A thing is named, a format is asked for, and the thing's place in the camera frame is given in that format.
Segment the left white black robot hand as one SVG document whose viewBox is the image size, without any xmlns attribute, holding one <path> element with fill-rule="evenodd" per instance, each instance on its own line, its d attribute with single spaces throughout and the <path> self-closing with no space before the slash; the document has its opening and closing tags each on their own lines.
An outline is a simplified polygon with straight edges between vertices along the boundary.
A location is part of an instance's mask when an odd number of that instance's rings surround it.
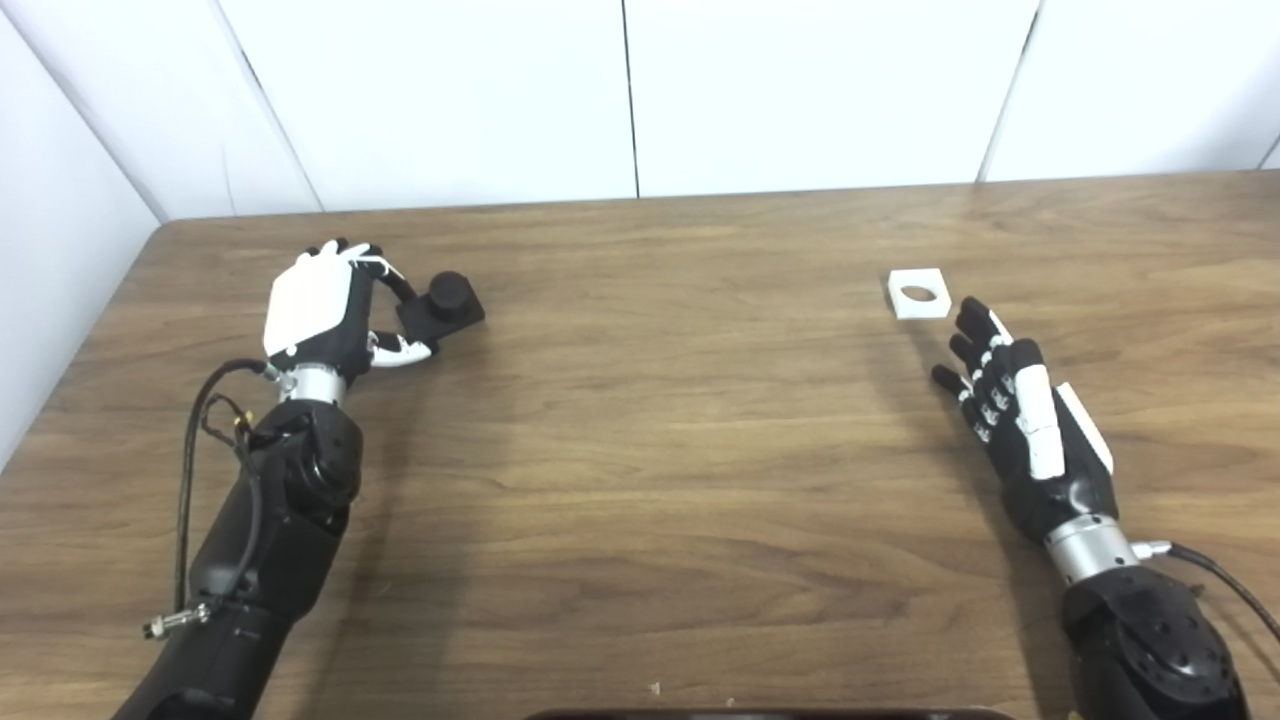
<svg viewBox="0 0 1280 720">
<path fill-rule="evenodd" d="M 269 363 L 284 373 L 326 366 L 351 386 L 374 368 L 433 357 L 436 350 L 426 342 L 371 328 L 376 283 L 398 300 L 417 297 L 375 245 L 334 238 L 303 251 L 271 284 L 262 334 Z"/>
</svg>

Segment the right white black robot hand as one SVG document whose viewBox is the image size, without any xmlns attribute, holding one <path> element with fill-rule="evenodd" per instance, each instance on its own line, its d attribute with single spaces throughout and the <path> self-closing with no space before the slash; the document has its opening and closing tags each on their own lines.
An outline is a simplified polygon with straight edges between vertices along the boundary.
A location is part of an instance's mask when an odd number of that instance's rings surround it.
<svg viewBox="0 0 1280 720">
<path fill-rule="evenodd" d="M 964 369 L 940 364 L 932 379 L 984 450 L 1011 524 L 1043 541 L 1078 518 L 1116 519 L 1110 447 L 1074 388 L 1052 380 L 1039 345 L 974 297 L 955 325 L 948 347 Z"/>
</svg>

